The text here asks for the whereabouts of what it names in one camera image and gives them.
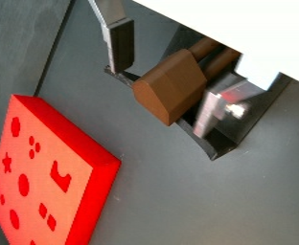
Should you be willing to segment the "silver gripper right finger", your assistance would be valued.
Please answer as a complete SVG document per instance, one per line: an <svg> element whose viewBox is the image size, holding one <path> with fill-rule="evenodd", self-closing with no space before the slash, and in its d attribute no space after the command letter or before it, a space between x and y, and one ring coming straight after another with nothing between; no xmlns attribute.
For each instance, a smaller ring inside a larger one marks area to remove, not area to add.
<svg viewBox="0 0 299 245"><path fill-rule="evenodd" d="M249 78L224 75L209 88L198 108L194 134L205 138L218 127L232 139L241 139L276 98L279 73Z"/></svg>

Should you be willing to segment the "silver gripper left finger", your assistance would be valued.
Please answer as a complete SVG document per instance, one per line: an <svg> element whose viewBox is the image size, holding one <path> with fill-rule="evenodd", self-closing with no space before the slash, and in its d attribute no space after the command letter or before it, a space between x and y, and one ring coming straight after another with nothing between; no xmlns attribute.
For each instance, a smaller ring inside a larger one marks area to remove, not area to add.
<svg viewBox="0 0 299 245"><path fill-rule="evenodd" d="M102 24L109 64L114 74L135 62L135 21L126 15L122 0L89 0Z"/></svg>

